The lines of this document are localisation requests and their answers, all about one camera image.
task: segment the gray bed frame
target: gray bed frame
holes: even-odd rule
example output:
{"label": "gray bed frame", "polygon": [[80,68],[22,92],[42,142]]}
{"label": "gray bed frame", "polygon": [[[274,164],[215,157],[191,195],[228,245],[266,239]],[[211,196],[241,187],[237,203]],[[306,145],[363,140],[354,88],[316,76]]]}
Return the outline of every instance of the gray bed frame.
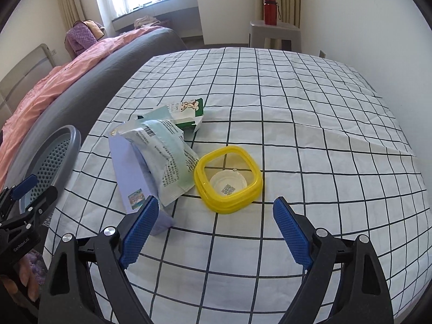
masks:
{"label": "gray bed frame", "polygon": [[103,59],[59,96],[38,118],[10,165],[5,186],[18,184],[38,148],[57,129],[73,125],[81,142],[124,83],[150,58],[186,47],[171,29],[144,34]]}

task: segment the white bedsheet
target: white bedsheet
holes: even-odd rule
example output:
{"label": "white bedsheet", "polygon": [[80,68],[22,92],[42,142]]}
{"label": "white bedsheet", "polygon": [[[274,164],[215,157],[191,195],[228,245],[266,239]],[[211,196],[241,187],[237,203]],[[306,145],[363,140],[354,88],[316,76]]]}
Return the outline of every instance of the white bedsheet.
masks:
{"label": "white bedsheet", "polygon": [[[397,316],[431,278],[430,212],[416,157],[383,100],[354,69],[308,55],[255,49],[158,56],[118,92],[85,140],[52,218],[44,259],[61,236],[117,225],[124,208],[107,133],[161,104],[203,97],[204,122],[185,139],[199,156],[227,144],[262,168],[262,197],[230,215],[207,209],[195,189],[168,207],[176,225],[149,237],[126,271],[155,324],[277,323],[302,280],[272,216],[284,196],[315,227],[367,234]],[[112,310],[96,265],[106,318]],[[327,317],[335,269],[317,320]]]}

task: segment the bed headboard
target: bed headboard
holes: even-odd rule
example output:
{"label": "bed headboard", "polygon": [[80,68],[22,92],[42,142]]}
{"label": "bed headboard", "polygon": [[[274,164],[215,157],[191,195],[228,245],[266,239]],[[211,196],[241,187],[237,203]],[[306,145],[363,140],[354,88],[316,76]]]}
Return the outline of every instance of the bed headboard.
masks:
{"label": "bed headboard", "polygon": [[0,128],[14,113],[25,94],[54,67],[55,62],[47,45],[41,44],[7,73],[0,81]]}

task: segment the cartoon illustration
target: cartoon illustration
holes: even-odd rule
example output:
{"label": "cartoon illustration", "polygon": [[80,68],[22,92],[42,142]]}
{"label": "cartoon illustration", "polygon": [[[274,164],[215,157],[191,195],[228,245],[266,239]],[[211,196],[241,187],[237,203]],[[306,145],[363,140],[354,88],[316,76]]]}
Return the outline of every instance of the cartoon illustration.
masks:
{"label": "cartoon illustration", "polygon": [[135,191],[134,193],[131,193],[128,198],[133,210],[140,208],[146,199],[141,189]]}
{"label": "cartoon illustration", "polygon": [[182,102],[181,103],[181,112],[183,112],[186,108],[193,108],[195,111],[198,111],[199,103],[198,103],[198,101]]}

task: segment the pink blanket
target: pink blanket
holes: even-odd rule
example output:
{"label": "pink blanket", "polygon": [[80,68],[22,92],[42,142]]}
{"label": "pink blanket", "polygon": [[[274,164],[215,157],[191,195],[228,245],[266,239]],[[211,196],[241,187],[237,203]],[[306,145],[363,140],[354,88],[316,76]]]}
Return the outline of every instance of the pink blanket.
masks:
{"label": "pink blanket", "polygon": [[3,126],[3,143],[0,146],[0,187],[5,182],[9,166],[19,146],[43,111],[102,59],[139,36],[158,28],[160,27],[141,28],[116,38],[101,40],[72,62],[55,67],[26,94],[12,117]]}

